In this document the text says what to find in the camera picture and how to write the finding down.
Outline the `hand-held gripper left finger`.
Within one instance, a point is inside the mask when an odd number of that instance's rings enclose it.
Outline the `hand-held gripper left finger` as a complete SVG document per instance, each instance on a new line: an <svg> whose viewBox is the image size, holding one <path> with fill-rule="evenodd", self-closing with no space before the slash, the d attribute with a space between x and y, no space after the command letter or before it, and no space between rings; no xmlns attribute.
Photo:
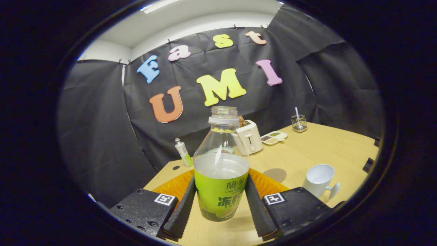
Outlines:
<svg viewBox="0 0 437 246"><path fill-rule="evenodd" d="M110 209L127 225L152 236L179 240L184 234L195 197L194 170L152 191L137 189Z"/></svg>

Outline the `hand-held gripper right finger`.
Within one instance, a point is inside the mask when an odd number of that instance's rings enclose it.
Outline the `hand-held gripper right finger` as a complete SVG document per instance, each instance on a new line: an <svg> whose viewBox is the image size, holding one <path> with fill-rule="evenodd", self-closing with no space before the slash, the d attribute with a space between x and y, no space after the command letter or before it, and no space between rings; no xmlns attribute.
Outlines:
<svg viewBox="0 0 437 246"><path fill-rule="evenodd" d="M332 208L305 188L289 189L252 168L245 194L257 234L264 240L302 234L332 214Z"/></svg>

